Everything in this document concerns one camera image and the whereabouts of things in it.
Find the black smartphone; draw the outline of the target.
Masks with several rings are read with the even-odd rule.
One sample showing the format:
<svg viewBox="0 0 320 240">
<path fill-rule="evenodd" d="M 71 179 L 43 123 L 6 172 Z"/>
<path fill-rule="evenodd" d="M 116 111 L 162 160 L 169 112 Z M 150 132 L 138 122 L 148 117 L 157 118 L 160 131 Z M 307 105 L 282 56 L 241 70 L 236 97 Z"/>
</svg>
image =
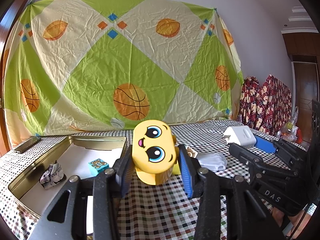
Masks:
<svg viewBox="0 0 320 240">
<path fill-rule="evenodd" d="M 31 137 L 25 142 L 21 143 L 15 149 L 13 149 L 13 152 L 17 154 L 22 154 L 40 141 L 41 141 L 40 137 Z"/>
</svg>

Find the gold metal tin box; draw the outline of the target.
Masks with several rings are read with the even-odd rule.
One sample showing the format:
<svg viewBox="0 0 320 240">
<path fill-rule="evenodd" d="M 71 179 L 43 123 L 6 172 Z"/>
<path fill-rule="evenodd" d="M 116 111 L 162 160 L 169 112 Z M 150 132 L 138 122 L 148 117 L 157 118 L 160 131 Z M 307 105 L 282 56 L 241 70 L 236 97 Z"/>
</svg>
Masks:
<svg viewBox="0 0 320 240">
<path fill-rule="evenodd" d="M 8 190 L 20 209 L 40 218 L 65 183 L 63 181 L 48 190 L 40 185 L 39 179 L 50 164 L 60 164 L 66 178 L 77 175 L 85 179 L 93 176 L 90 162 L 101 159 L 112 167 L 124 154 L 126 145 L 125 137 L 70 135 L 29 164 L 8 185 Z"/>
</svg>

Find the green basketball pattern sheet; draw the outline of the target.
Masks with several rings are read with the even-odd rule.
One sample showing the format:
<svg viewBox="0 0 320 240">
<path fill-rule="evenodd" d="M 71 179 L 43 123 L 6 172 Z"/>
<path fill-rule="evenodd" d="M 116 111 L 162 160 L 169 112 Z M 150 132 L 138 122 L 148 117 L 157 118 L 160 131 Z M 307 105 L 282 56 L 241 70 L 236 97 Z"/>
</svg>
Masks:
<svg viewBox="0 0 320 240">
<path fill-rule="evenodd" d="M 42 0 L 11 36 L 4 114 L 32 136 L 234 120 L 244 78 L 214 8 L 171 0 Z"/>
</svg>

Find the yellow cartoon face toy block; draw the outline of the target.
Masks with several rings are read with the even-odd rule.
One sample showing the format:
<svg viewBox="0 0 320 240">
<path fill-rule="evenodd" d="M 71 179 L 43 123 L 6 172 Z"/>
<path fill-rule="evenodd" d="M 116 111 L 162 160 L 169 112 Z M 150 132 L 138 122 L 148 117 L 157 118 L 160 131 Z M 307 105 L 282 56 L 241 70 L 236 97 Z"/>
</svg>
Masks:
<svg viewBox="0 0 320 240">
<path fill-rule="evenodd" d="M 166 183 L 177 166 L 179 149 L 166 123 L 145 120 L 133 130 L 132 159 L 138 178 L 148 185 Z"/>
</svg>

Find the white power adapter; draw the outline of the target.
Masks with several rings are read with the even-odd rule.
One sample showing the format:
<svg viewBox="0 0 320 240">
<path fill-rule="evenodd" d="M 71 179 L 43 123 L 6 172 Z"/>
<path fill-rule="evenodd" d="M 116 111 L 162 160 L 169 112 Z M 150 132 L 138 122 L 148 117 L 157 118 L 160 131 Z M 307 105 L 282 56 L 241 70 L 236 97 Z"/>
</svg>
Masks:
<svg viewBox="0 0 320 240">
<path fill-rule="evenodd" d="M 223 133 L 227 144 L 235 143 L 244 148 L 250 148 L 257 140 L 248 126 L 229 126 Z"/>
</svg>

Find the red bear pattern fabric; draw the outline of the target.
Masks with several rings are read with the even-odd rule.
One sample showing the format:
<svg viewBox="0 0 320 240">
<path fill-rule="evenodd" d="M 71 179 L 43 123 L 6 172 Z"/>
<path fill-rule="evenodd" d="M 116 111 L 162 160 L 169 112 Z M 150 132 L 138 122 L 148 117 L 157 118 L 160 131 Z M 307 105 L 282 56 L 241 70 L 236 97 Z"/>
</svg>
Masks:
<svg viewBox="0 0 320 240">
<path fill-rule="evenodd" d="M 269 75 L 262 85 L 253 76 L 244 80 L 238 115 L 244 125 L 276 135 L 291 118 L 291 113 L 290 89 L 279 79 Z"/>
</svg>

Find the plastic bag with toys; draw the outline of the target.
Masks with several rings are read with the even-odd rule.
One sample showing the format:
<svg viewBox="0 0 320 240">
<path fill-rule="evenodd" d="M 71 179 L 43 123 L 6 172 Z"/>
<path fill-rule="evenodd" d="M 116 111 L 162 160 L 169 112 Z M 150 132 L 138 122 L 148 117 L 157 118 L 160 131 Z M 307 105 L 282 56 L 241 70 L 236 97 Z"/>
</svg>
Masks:
<svg viewBox="0 0 320 240">
<path fill-rule="evenodd" d="M 281 127 L 281 129 L 276 133 L 276 137 L 289 141 L 301 144 L 302 132 L 298 126 L 296 126 L 298 120 L 298 107 L 295 107 L 294 113 L 289 118 L 289 120 Z"/>
</svg>

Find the brown wooden door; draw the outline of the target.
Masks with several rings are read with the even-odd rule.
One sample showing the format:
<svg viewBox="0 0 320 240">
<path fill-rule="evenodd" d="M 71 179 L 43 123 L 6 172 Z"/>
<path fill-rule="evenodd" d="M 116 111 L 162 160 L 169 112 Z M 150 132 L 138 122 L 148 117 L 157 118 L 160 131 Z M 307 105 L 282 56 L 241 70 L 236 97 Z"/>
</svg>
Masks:
<svg viewBox="0 0 320 240">
<path fill-rule="evenodd" d="M 319 33 L 288 33 L 283 39 L 293 65 L 297 126 L 307 145 L 312 138 L 312 100 L 319 99 Z"/>
</svg>

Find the white folded cloth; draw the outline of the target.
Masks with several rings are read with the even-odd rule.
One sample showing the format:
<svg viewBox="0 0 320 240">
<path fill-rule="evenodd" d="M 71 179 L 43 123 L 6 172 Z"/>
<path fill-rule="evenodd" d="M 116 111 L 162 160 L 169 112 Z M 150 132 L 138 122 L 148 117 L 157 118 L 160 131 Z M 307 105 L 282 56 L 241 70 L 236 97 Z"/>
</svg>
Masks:
<svg viewBox="0 0 320 240">
<path fill-rule="evenodd" d="M 213 172 L 224 171 L 227 168 L 227 159 L 222 153 L 208 153 L 198 155 L 196 159 L 201 167 L 207 168 Z"/>
</svg>

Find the crumpled patterned paper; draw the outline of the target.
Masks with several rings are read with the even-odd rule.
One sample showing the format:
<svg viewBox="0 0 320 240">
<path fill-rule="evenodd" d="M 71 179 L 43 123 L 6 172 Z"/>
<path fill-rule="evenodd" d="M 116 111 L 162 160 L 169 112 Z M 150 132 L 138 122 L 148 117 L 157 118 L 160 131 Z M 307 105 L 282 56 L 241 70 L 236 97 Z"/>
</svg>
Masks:
<svg viewBox="0 0 320 240">
<path fill-rule="evenodd" d="M 61 165 L 55 161 L 55 163 L 50 164 L 39 179 L 40 185 L 45 189 L 50 189 L 55 187 L 59 183 L 66 180 L 66 175 L 61 167 Z"/>
</svg>

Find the checkered tablecloth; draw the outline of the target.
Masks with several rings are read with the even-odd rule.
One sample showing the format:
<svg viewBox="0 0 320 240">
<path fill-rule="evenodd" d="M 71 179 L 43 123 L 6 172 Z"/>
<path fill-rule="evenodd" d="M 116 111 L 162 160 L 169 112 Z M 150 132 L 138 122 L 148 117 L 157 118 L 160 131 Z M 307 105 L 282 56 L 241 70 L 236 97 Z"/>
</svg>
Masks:
<svg viewBox="0 0 320 240">
<path fill-rule="evenodd" d="M 213 120 L 194 124 L 172 126 L 171 131 L 179 144 L 184 144 L 199 154 L 222 153 L 227 168 L 219 176 L 249 178 L 245 165 L 233 158 L 223 139 L 229 126 L 237 121 Z M 1 216 L 18 239 L 28 239 L 37 218 L 26 209 L 18 207 L 9 184 L 37 158 L 63 140 L 63 136 L 44 137 L 23 154 L 8 152 L 1 157 Z M 128 194 L 120 201 L 118 229 L 121 239 L 193 239 L 199 201 L 188 199 L 179 176 L 161 186 L 148 186 L 137 177 L 131 182 Z"/>
</svg>

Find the teal bear picture block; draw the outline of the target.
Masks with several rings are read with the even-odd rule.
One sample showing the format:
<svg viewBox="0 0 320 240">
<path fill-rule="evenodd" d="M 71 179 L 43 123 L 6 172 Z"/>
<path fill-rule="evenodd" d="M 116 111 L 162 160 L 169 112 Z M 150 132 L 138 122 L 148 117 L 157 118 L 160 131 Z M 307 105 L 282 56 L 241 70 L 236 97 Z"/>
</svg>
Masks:
<svg viewBox="0 0 320 240">
<path fill-rule="evenodd" d="M 102 159 L 98 158 L 88 163 L 88 167 L 92 176 L 96 176 L 100 172 L 103 172 L 106 168 L 109 168 L 109 164 Z"/>
</svg>

